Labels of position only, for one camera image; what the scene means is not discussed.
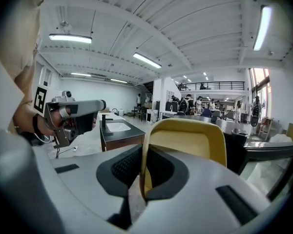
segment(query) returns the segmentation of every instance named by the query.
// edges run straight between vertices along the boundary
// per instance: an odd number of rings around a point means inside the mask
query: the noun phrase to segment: yellow plastic seat
[[[147,169],[147,152],[150,144],[211,159],[227,166],[225,137],[217,125],[178,118],[158,121],[145,135],[143,144],[140,171],[140,191],[143,198],[145,193],[152,189],[151,176]]]

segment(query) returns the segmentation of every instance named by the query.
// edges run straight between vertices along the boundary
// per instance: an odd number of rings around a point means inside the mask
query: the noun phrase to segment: trash bin
[[[124,110],[123,109],[118,110],[118,115],[123,117],[124,116]]]

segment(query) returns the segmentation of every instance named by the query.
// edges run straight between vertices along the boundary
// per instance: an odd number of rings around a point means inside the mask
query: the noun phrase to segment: person
[[[258,120],[260,119],[261,111],[262,111],[262,105],[259,102],[259,96],[256,96],[255,101],[252,104],[252,117],[257,117],[258,119],[256,120],[256,118],[254,118],[255,119],[254,123],[256,123],[256,122],[258,123]],[[256,126],[252,127],[251,135],[256,134],[256,128],[257,128],[257,124],[256,124]]]
[[[219,109],[220,108],[220,101],[219,100],[216,102],[215,108],[216,109]]]
[[[198,99],[196,100],[196,108],[197,108],[197,113],[199,115],[201,114],[201,105],[202,105],[202,96],[199,96]]]
[[[204,87],[204,84],[201,83],[200,90],[204,90],[204,89],[206,89],[206,87]]]
[[[211,102],[209,103],[209,110],[215,111],[215,102],[214,102],[214,99],[211,99]]]
[[[262,112],[262,105],[259,102],[259,96],[256,96],[255,101],[252,105],[252,115],[260,118],[261,112]]]
[[[137,96],[137,107],[141,107],[141,94]]]
[[[179,103],[179,98],[176,96],[171,96],[171,100]]]
[[[40,5],[43,0],[21,0],[0,26],[0,63],[10,78],[23,92],[24,97],[13,115],[8,131],[17,134],[14,125],[24,132],[54,136],[31,107],[32,82],[35,71],[35,56],[41,46]],[[59,110],[52,112],[52,122],[60,126],[63,119]]]
[[[191,95],[187,95],[186,98],[182,98],[179,105],[179,111],[184,112],[186,115],[193,115],[194,103]]]
[[[236,105],[235,121],[240,123],[240,120],[241,120],[241,101],[238,100],[238,103]]]

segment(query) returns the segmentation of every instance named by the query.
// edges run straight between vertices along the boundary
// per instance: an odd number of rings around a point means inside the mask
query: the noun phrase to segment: cardboard box
[[[145,108],[152,109],[152,103],[145,103]]]

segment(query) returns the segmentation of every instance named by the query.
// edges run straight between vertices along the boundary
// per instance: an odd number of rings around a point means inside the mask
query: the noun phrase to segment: countertop
[[[105,121],[106,124],[116,123],[116,122],[124,123],[125,125],[130,127],[130,130],[122,131],[122,132],[111,132],[109,131],[107,126],[105,126],[105,128],[102,127],[102,121],[100,120],[100,130],[103,135],[103,139],[105,143],[145,135],[145,132],[141,131],[140,129],[136,128],[135,126],[131,125],[129,122],[123,119]]]
[[[181,118],[181,119],[193,119],[199,120],[207,123],[212,123],[220,127],[221,131],[226,134],[232,134],[232,131],[235,130],[235,133],[242,132],[249,134],[251,132],[251,125],[250,124],[239,124],[230,120],[223,120],[217,119],[216,122],[212,122],[211,118],[203,117],[203,116],[194,116],[194,115],[171,115],[171,114],[164,114],[170,118]]]

